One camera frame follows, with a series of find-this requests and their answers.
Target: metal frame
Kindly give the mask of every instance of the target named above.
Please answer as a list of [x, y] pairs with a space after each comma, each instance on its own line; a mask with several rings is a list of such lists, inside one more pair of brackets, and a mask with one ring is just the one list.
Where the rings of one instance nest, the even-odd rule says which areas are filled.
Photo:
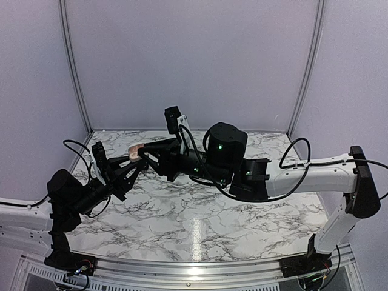
[[[341, 266], [345, 266], [352, 291], [363, 291], [358, 277], [355, 259], [349, 244], [342, 245]], [[45, 266], [44, 258], [38, 255], [23, 254], [13, 279], [11, 291], [23, 290], [29, 273], [41, 278], [61, 282], [65, 273]], [[338, 255], [333, 252], [333, 269], [338, 263]], [[268, 290], [280, 291], [279, 283], [294, 280], [296, 277], [283, 278], [279, 258], [256, 259], [226, 263], [177, 263], [152, 262], [131, 259], [98, 257], [96, 271], [90, 278], [88, 290], [106, 291], [167, 291], [167, 290]], [[74, 277], [78, 285], [85, 278]]]
[[301, 87], [299, 88], [298, 97], [296, 99], [295, 108], [292, 113], [289, 128], [287, 129], [287, 135], [289, 137], [292, 136], [295, 130], [296, 124], [298, 123], [299, 116], [301, 114], [304, 101], [306, 99], [307, 90], [309, 88], [309, 82], [311, 79], [313, 67], [316, 61], [316, 56], [318, 54], [319, 44], [321, 41], [325, 6], [326, 6], [326, 0], [318, 0], [313, 37], [310, 45], [310, 52], [307, 58], [307, 64], [304, 70]]
[[61, 28], [65, 44], [65, 52], [67, 62], [69, 64], [70, 77], [73, 82], [74, 93], [77, 99], [79, 112], [81, 114], [82, 121], [87, 133], [90, 135], [93, 133], [92, 125], [90, 124], [89, 116], [86, 109], [84, 94], [82, 92], [81, 83], [78, 78], [77, 68], [74, 59], [72, 40], [70, 37], [69, 21], [67, 19], [66, 1], [58, 0], [59, 16], [61, 18]]
[[[199, 132], [205, 132], [209, 128], [204, 128], [204, 127], [195, 127], [194, 131], [199, 131]], [[255, 130], [255, 129], [241, 129], [245, 131], [246, 133], [250, 132], [259, 132], [259, 133], [282, 133], [286, 134], [284, 130]], [[145, 127], [145, 128], [127, 128], [127, 129], [101, 129], [101, 128], [93, 128], [93, 132], [166, 132], [167, 128], [166, 127], [157, 127], [157, 128], [150, 128], [150, 127]]]
[[[2, 199], [3, 202], [30, 204], [37, 201]], [[53, 243], [49, 230], [51, 204], [45, 202], [34, 207], [0, 207], [0, 246], [48, 256]]]

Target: black cable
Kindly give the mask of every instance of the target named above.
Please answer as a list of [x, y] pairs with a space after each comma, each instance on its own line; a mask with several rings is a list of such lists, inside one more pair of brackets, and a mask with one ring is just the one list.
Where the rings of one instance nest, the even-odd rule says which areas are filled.
[[341, 253], [340, 253], [340, 251], [339, 251], [340, 248], [338, 247], [338, 245], [335, 246], [335, 247], [337, 248], [337, 252], [338, 252], [338, 266], [337, 266], [337, 269], [335, 270], [333, 276], [328, 280], [328, 282], [327, 282], [325, 285], [323, 285], [323, 286], [320, 288], [320, 290], [325, 289], [325, 288], [333, 281], [335, 275], [337, 275], [338, 271], [340, 270], [340, 267], [341, 267]]
[[[385, 164], [383, 164], [381, 162], [373, 161], [371, 159], [347, 159], [346, 162], [366, 162], [368, 164], [373, 164], [373, 165], [376, 165], [376, 166], [380, 166], [380, 167], [385, 168], [385, 169], [388, 170], [388, 166], [387, 165], [385, 165]], [[344, 163], [344, 160], [330, 161], [330, 162], [312, 162], [312, 163], [310, 163], [310, 166], [312, 166], [312, 167], [321, 167], [321, 166], [337, 165], [337, 164], [342, 164], [342, 163]], [[290, 165], [282, 166], [282, 169], [289, 169], [289, 168], [293, 168], [295, 166], [297, 166], [297, 167], [303, 166], [303, 163], [290, 164]], [[385, 195], [380, 197], [380, 200], [383, 200], [384, 198], [387, 198], [387, 197], [388, 197], [388, 193], [386, 193]]]
[[[39, 206], [44, 201], [46, 201], [47, 197], [49, 197], [49, 194], [47, 194], [42, 200], [40, 200], [37, 203], [30, 204], [31, 207]], [[10, 202], [0, 202], [1, 205], [7, 205], [7, 206], [16, 206], [16, 207], [28, 207], [28, 204], [16, 204], [16, 203], [10, 203]]]
[[194, 177], [192, 177], [192, 176], [189, 176], [189, 179], [192, 180], [193, 182], [196, 182], [196, 183], [201, 184], [201, 185], [205, 185], [205, 186], [214, 186], [214, 184], [211, 183], [211, 182], [204, 182], [204, 181], [201, 181], [201, 180], [199, 180], [199, 179], [196, 179], [196, 178], [194, 178]]
[[205, 135], [204, 135], [204, 139], [202, 140], [202, 145], [204, 147], [204, 151], [207, 153], [207, 146], [206, 146], [206, 141], [207, 141], [207, 138], [209, 137], [210, 135], [210, 129], [208, 129], [206, 132], [205, 132]]
[[109, 196], [109, 198], [108, 198], [107, 204], [105, 204], [104, 208], [103, 208], [99, 213], [97, 213], [96, 215], [93, 215], [93, 216], [88, 215], [88, 217], [89, 217], [89, 218], [94, 218], [94, 217], [97, 217], [98, 215], [100, 215], [100, 214], [101, 214], [102, 212], [104, 212], [104, 210], [108, 207], [109, 202], [110, 202], [110, 196]]
[[72, 143], [72, 144], [76, 144], [80, 147], [82, 147], [84, 150], [87, 151], [88, 154], [90, 154], [90, 150], [84, 145], [84, 144], [81, 144], [79, 141], [74, 141], [72, 139], [65, 139], [63, 142], [63, 145], [65, 147], [67, 147], [69, 150], [75, 152], [79, 158], [84, 162], [85, 166], [86, 166], [86, 170], [87, 170], [87, 174], [88, 174], [88, 183], [90, 182], [91, 178], [92, 178], [92, 173], [91, 173], [91, 168], [92, 168], [92, 165], [88, 165], [86, 160], [84, 159], [84, 157], [79, 153], [77, 152], [75, 149], [73, 149], [72, 147], [70, 147], [67, 143]]
[[212, 182], [201, 181], [200, 179], [197, 179], [193, 176], [189, 176], [189, 179], [192, 180], [193, 182], [196, 182], [197, 184], [200, 184], [200, 185], [214, 187], [214, 184]]
[[85, 291], [88, 287], [89, 287], [89, 276], [88, 275], [86, 275], [85, 274], [85, 276], [86, 276], [86, 285], [85, 285], [85, 287], [84, 288], [82, 288], [80, 291]]
[[189, 138], [193, 144], [193, 148], [194, 148], [194, 152], [195, 152], [195, 155], [200, 163], [200, 165], [202, 166], [202, 168], [204, 169], [205, 171], [205, 174], [207, 175], [207, 177], [211, 180], [211, 182], [213, 182], [213, 185], [218, 189], [218, 191], [220, 191], [223, 195], [225, 195], [226, 197], [230, 198], [230, 199], [233, 199], [233, 200], [236, 200], [236, 201], [240, 201], [240, 202], [249, 202], [249, 203], [266, 203], [266, 202], [273, 202], [273, 201], [278, 201], [278, 200], [281, 200], [281, 199], [284, 199], [288, 196], [290, 196], [303, 182], [304, 178], [306, 177], [307, 175], [307, 172], [309, 171], [309, 165], [307, 165], [304, 173], [303, 173], [303, 176], [301, 177], [301, 179], [299, 180], [299, 182], [295, 185], [295, 187], [293, 189], [291, 189], [291, 191], [289, 191], [287, 194], [283, 195], [283, 196], [280, 196], [280, 197], [276, 197], [276, 198], [273, 198], [273, 199], [267, 199], [267, 200], [257, 200], [257, 201], [251, 201], [251, 200], [244, 200], [244, 199], [239, 199], [225, 191], [223, 191], [223, 189], [221, 188], [221, 186], [214, 180], [214, 178], [211, 176], [211, 174], [209, 173], [209, 171], [207, 170], [204, 162], [202, 161], [200, 155], [199, 155], [199, 151], [198, 151], [198, 148], [196, 147], [196, 144], [195, 144], [195, 141], [194, 141], [194, 137], [193, 135], [191, 134], [191, 132], [188, 130], [188, 128], [184, 125], [179, 125], [180, 127], [182, 127], [186, 133], [189, 135]]
[[291, 144], [289, 145], [289, 147], [287, 148], [287, 150], [284, 152], [283, 156], [281, 157], [280, 159], [280, 163], [279, 163], [279, 168], [281, 169], [287, 169], [289, 168], [290, 166], [292, 165], [288, 165], [288, 166], [283, 166], [283, 162], [284, 162], [284, 159], [286, 158], [287, 154], [289, 153], [289, 151], [292, 149], [292, 147], [300, 142], [300, 141], [304, 141], [306, 144], [307, 144], [307, 162], [310, 162], [311, 160], [311, 146], [310, 146], [310, 142], [307, 140], [307, 138], [297, 138], [296, 140], [294, 140], [293, 142], [291, 142]]

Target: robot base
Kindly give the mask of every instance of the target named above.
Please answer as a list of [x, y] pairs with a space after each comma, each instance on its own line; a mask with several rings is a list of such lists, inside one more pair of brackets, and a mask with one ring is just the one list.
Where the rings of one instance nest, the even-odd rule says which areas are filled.
[[285, 278], [322, 270], [325, 268], [324, 264], [327, 264], [329, 267], [333, 266], [329, 258], [308, 263], [306, 255], [291, 256], [280, 260], [280, 268]]
[[92, 266], [83, 272], [88, 276], [93, 276], [96, 269], [96, 262], [97, 259], [94, 256], [73, 252], [53, 252], [44, 260], [44, 264], [47, 266], [69, 272], [81, 268], [85, 263], [90, 263]]

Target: enclosure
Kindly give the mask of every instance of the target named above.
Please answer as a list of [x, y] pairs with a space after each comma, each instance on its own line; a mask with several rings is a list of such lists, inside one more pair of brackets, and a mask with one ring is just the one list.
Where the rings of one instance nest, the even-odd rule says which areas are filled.
[[[292, 141], [305, 137], [313, 159], [361, 146], [368, 159], [388, 163], [386, 1], [3, 1], [0, 25], [3, 200], [39, 201], [61, 168], [86, 184], [87, 168], [62, 146], [65, 139], [88, 148], [101, 141], [113, 158], [132, 144], [171, 138], [164, 109], [175, 105], [201, 150], [206, 130], [225, 122], [247, 132], [246, 158], [279, 160]], [[306, 159], [304, 144], [294, 149], [290, 160]], [[371, 169], [383, 196], [387, 172]], [[306, 252], [342, 195], [294, 193], [254, 205], [188, 176], [171, 183], [149, 170], [127, 200], [113, 197], [105, 212], [82, 217], [67, 237], [72, 250], [101, 259], [102, 277], [143, 291], [273, 283], [300, 290], [296, 278], [278, 278], [269, 264]], [[382, 201], [376, 215], [340, 242], [342, 268], [326, 290], [386, 289], [387, 211]], [[0, 261], [1, 290], [18, 290], [22, 279], [25, 290], [44, 286], [38, 281], [55, 276], [33, 271], [41, 258], [12, 247], [1, 247]], [[250, 281], [258, 272], [252, 262], [267, 279]], [[192, 273], [185, 268], [197, 265], [184, 263], [219, 269]], [[333, 250], [334, 269], [337, 264]], [[142, 285], [131, 277], [140, 266], [145, 277], [160, 272], [168, 282]], [[177, 266], [182, 273], [172, 271]], [[37, 277], [27, 279], [21, 270]], [[228, 272], [237, 281], [220, 278]], [[188, 285], [179, 285], [179, 276]], [[226, 281], [211, 285], [213, 279]]]

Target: white wall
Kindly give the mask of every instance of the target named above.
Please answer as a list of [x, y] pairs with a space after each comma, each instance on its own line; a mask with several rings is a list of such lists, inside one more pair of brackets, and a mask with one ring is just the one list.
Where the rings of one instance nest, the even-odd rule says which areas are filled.
[[[360, 145], [366, 157], [388, 164], [388, 2], [328, 1], [323, 37], [295, 134], [312, 143], [314, 158]], [[306, 154], [304, 145], [298, 150]], [[371, 166], [380, 196], [388, 172]], [[331, 213], [341, 193], [322, 195]], [[388, 285], [388, 199], [350, 233], [366, 290]]]
[[179, 105], [192, 128], [285, 132], [317, 2], [67, 1], [92, 126], [164, 129]]
[[62, 140], [86, 137], [58, 3], [2, 1], [0, 35], [0, 197], [41, 199], [52, 175], [73, 161]]

